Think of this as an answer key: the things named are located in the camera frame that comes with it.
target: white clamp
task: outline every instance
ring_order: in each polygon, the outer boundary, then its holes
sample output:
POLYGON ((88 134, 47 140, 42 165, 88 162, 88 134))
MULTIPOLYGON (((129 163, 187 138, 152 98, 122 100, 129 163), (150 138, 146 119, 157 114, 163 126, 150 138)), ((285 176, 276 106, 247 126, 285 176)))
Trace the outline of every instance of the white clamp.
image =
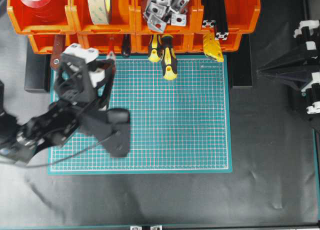
POLYGON ((99 57, 99 51, 95 48, 84 49, 78 43, 73 43, 68 46, 64 54, 72 55, 85 60, 85 63, 88 64, 99 57))
POLYGON ((306 20, 306 21, 301 21, 299 24, 298 29, 294 30, 294 38, 297 38, 298 35, 302 35, 301 29, 304 27, 309 27, 310 34, 313 34, 313 29, 317 29, 320 26, 320 21, 319 20, 306 20))

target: black cloth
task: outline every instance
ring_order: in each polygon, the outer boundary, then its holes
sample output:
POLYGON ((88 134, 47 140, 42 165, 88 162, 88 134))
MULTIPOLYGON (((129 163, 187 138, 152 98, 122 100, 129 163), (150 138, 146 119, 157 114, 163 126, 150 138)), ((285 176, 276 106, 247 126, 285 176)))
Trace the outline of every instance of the black cloth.
MULTIPOLYGON (((261 0, 251 35, 253 88, 230 90, 232 173, 49 176, 0 166, 0 228, 131 224, 303 225, 318 221, 312 131, 291 112, 287 88, 258 66, 295 44, 301 0, 261 0)), ((0 79, 20 122, 45 112, 48 94, 24 92, 26 38, 0 13, 0 79)), ((46 162, 46 151, 31 164, 46 162)))

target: green cutting mat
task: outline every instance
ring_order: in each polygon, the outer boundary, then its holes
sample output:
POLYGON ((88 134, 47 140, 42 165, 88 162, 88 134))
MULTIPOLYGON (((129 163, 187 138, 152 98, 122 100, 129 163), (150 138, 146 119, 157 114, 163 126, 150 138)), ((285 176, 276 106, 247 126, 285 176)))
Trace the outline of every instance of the green cutting mat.
MULTIPOLYGON (((131 117, 126 158, 111 158, 101 147, 48 167, 61 174, 229 173, 232 171, 227 64, 204 56, 178 56, 178 78, 164 80, 160 63, 146 56, 121 57, 111 108, 131 117)), ((51 100, 57 100, 51 91, 51 100)), ((76 133, 49 151, 49 163, 96 142, 76 133)))

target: orange storage bin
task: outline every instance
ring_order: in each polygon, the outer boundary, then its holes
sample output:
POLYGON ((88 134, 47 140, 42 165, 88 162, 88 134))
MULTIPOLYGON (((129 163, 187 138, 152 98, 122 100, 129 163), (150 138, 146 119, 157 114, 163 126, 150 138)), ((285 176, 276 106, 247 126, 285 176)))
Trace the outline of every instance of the orange storage bin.
MULTIPOLYGON (((230 33, 252 33, 257 25, 261 11, 260 0, 224 0, 230 33)), ((195 33, 209 32, 210 28, 202 28, 204 6, 198 0, 198 17, 195 33)))
MULTIPOLYGON (((139 54, 147 54, 148 46, 150 43, 152 34, 137 34, 136 35, 136 52, 139 54)), ((188 44, 190 41, 190 34, 172 34, 173 47, 177 54, 186 53, 188 50, 188 44)))
MULTIPOLYGON (((55 35, 43 34, 43 35, 28 35, 30 44, 35 54, 52 54, 52 49, 55 41, 55 35)), ((65 36, 65 47, 78 43, 83 45, 81 36, 78 34, 67 34, 65 36)))
POLYGON ((112 0, 111 24, 94 25, 88 0, 71 0, 74 28, 81 34, 130 34, 136 31, 135 0, 112 0))
POLYGON ((71 0, 51 0, 44 10, 24 5, 21 0, 7 0, 7 13, 18 34, 75 33, 70 11, 71 0))
MULTIPOLYGON (((228 39, 220 40, 221 50, 223 52, 235 52, 239 49, 241 33, 230 33, 228 39)), ((203 53, 204 52, 204 35, 194 33, 189 38, 188 44, 189 53, 203 53)))
MULTIPOLYGON (((114 37, 114 51, 116 54, 121 53, 123 34, 85 34, 80 35, 83 40, 83 47, 98 49, 101 54, 107 54, 109 52, 110 37, 114 37)), ((131 34, 131 53, 136 53, 136 35, 131 34)))
MULTIPOLYGON (((152 30, 148 28, 146 20, 143 18, 143 9, 141 7, 142 0, 135 0, 135 21, 136 34, 152 34, 152 30)), ((187 24, 186 26, 166 26, 166 34, 191 34, 195 32, 197 27, 198 1, 190 0, 188 3, 187 24)))

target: yellow tool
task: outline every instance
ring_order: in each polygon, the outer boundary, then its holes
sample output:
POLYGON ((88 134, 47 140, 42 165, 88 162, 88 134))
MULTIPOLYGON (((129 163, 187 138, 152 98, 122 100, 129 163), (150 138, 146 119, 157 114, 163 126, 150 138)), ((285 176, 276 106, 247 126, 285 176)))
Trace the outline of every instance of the yellow tool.
POLYGON ((148 46, 148 58, 150 62, 157 63, 162 57, 162 46, 160 35, 154 34, 148 46))
POLYGON ((162 36, 162 74, 166 80, 174 80, 178 76, 178 60, 173 47, 174 37, 170 34, 162 36))
POLYGON ((216 60, 219 63, 224 62, 224 55, 222 54, 220 42, 215 37, 214 33, 203 35, 203 53, 208 57, 216 60))

